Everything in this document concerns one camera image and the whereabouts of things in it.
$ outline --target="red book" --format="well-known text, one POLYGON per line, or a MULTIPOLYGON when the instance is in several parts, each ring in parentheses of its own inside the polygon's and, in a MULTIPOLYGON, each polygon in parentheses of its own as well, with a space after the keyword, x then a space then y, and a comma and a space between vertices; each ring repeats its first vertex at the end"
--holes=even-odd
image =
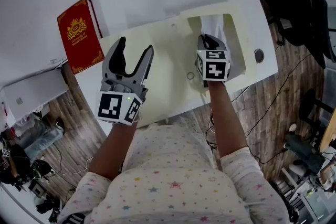
POLYGON ((80 0, 57 17, 59 31, 72 73, 104 60, 100 30, 91 1, 80 0))

